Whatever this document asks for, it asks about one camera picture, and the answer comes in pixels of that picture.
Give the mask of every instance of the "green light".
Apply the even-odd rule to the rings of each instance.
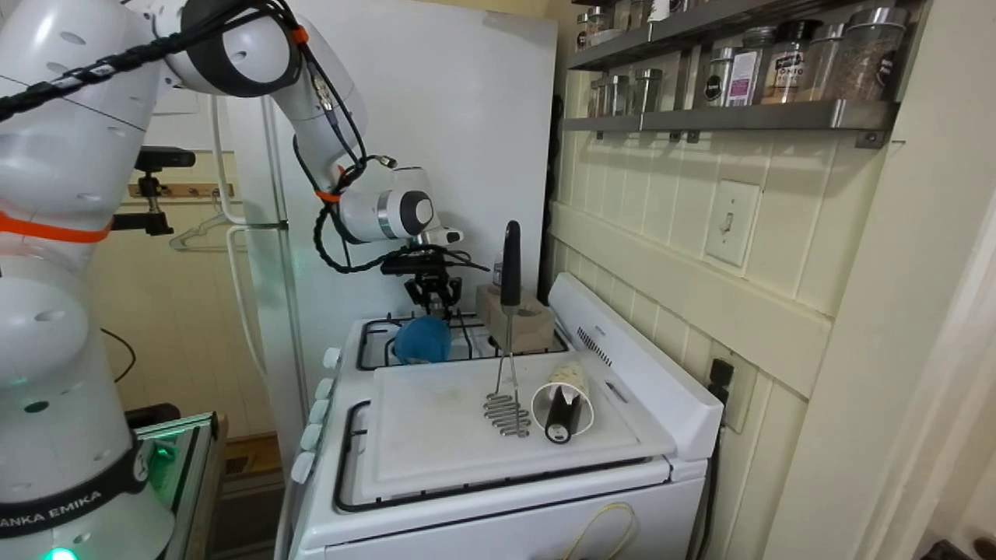
[[[53,552],[46,552],[46,555],[39,555],[39,560],[77,560],[77,555],[67,552],[67,547],[53,547]]]

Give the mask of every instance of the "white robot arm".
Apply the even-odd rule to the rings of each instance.
[[[272,95],[313,194],[356,240],[414,236],[434,207],[426,194],[392,194],[349,208],[349,184],[371,163],[358,95],[284,0],[161,0],[148,15],[120,0],[2,8],[0,558],[153,560],[171,514],[146,486],[80,276],[161,74],[202,95]]]

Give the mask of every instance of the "spice rack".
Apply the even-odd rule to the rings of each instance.
[[[622,30],[605,43],[573,52],[570,69],[607,73],[651,57],[714,43],[754,26],[776,26],[795,15],[853,8],[853,0],[711,0],[662,23]],[[700,131],[856,131],[856,145],[881,150],[890,137],[896,103],[789,103],[789,107],[718,107],[646,116],[564,118],[564,131],[598,133],[673,133],[695,141]]]

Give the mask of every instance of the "light switch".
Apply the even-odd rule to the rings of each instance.
[[[721,181],[716,188],[706,255],[726,266],[744,267],[747,240],[754,226],[754,204],[757,204],[754,184]]]

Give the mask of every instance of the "refrigerator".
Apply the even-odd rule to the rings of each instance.
[[[491,267],[503,223],[524,229],[524,291],[534,292],[558,26],[421,0],[292,0],[337,50],[366,108],[371,152],[431,174],[431,195],[457,247]],[[313,198],[292,157],[292,131],[272,100],[226,100],[239,198],[250,215],[250,319],[275,407],[284,460],[292,457],[313,382],[349,324],[414,311],[405,276],[337,273],[313,251]],[[398,243],[352,247],[356,261]],[[461,270],[461,307],[474,307],[482,270]]]

